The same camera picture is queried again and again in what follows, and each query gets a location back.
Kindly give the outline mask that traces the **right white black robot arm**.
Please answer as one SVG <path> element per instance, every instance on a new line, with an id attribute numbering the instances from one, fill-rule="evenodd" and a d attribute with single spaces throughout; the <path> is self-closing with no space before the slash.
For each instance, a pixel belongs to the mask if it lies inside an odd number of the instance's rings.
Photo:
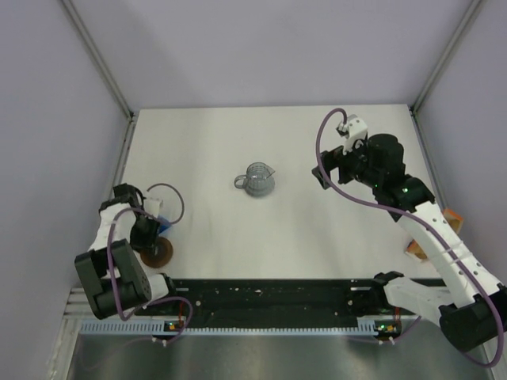
<path id="1" fill-rule="evenodd" d="M 338 190 L 357 181 L 372 190 L 368 202 L 348 200 L 383 211 L 424 250 L 444 281 L 437 291 L 398 272 L 379 273 L 370 293 L 372 308 L 382 314 L 399 307 L 440 327 L 448 342 L 467 353 L 497 340 L 500 358 L 506 333 L 506 286 L 476 259 L 449 226 L 425 183 L 406 172 L 404 148 L 389 134 L 357 138 L 334 150 L 315 151 L 312 170 L 323 188 Z"/>

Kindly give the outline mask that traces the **grey glass coffee server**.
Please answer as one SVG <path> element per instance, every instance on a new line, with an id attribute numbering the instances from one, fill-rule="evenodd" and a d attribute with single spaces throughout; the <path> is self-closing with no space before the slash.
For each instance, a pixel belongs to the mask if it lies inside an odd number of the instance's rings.
<path id="1" fill-rule="evenodd" d="M 263 162 L 254 162 L 248 166 L 246 173 L 234 179 L 234 187 L 244 190 L 253 198 L 268 196 L 275 188 L 275 169 Z"/>

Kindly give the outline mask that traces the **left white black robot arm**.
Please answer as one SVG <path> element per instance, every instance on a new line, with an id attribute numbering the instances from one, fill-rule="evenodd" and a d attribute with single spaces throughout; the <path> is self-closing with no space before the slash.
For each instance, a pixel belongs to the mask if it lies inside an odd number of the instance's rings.
<path id="1" fill-rule="evenodd" d="M 113 197 L 101 204 L 100 226 L 92 245 L 77 255 L 74 267 L 93 315 L 103 320 L 118 315 L 127 320 L 150 303 L 163 314 L 179 307 L 180 296 L 161 268 L 173 255 L 162 236 L 173 223 L 160 215 L 162 201 L 145 196 L 137 187 L 119 184 Z"/>

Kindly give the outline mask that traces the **blue glass ribbed dripper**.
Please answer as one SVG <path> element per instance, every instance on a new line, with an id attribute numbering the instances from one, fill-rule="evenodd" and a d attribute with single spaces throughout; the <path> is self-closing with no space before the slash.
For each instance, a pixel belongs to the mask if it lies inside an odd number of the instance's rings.
<path id="1" fill-rule="evenodd" d="M 159 216 L 158 220 L 160 223 L 160 225 L 158 227 L 158 234 L 162 234 L 163 232 L 168 230 L 173 225 L 172 222 L 170 222 L 167 218 L 164 218 L 162 216 Z"/>

